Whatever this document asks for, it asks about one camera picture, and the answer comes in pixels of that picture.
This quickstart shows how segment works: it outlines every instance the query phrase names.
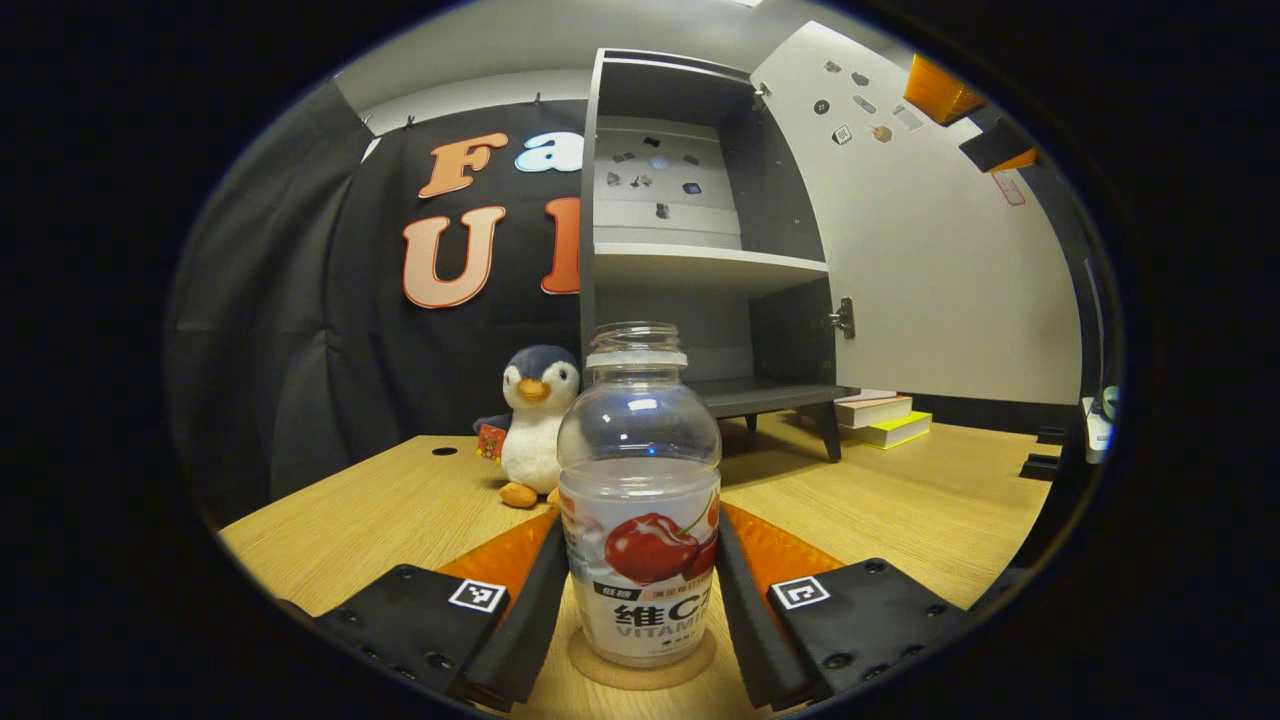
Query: book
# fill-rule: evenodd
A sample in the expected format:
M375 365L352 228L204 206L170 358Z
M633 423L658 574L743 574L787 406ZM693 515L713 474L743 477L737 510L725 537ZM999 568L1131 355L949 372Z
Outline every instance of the book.
M850 395L847 397L837 397L836 402L860 402L863 400L887 400L890 397L897 397L897 391L863 388L858 395Z
M913 410L906 418L858 428L852 434L872 447L888 450L928 433L932 421L932 414Z
M911 414L911 398L900 395L879 400L836 402L836 421L846 428L865 428L876 423L899 420Z

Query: cork coaster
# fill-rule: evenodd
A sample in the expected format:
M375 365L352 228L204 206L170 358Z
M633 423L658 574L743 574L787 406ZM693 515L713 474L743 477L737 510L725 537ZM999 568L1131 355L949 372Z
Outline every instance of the cork coaster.
M663 667L627 667L600 657L586 643L582 628L568 641L568 661L586 678L621 691L658 691L692 680L716 659L716 638L703 632L694 652Z

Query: red tag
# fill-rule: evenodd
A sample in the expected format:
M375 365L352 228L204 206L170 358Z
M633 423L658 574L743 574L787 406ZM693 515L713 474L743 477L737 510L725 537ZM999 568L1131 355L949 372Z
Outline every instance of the red tag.
M480 425L480 441L476 443L476 455L500 462L502 442L504 439L507 439L507 430L493 425Z

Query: penguin plush toy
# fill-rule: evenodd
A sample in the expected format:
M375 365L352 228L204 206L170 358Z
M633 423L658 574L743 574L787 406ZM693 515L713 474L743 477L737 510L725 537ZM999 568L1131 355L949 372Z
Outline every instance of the penguin plush toy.
M471 428L493 425L507 432L502 468L511 480L498 495L512 507L532 507L539 495L556 502L559 461L556 438L561 420L577 397L579 369L570 351L534 345L517 352L502 373L502 395L511 413L480 418Z

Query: bottle label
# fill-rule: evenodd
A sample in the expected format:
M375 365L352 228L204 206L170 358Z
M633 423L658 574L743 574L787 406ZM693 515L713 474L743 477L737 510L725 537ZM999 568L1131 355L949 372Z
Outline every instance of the bottle label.
M680 498L584 497L561 486L570 573L586 639L660 660L695 647L707 626L719 525L719 475Z

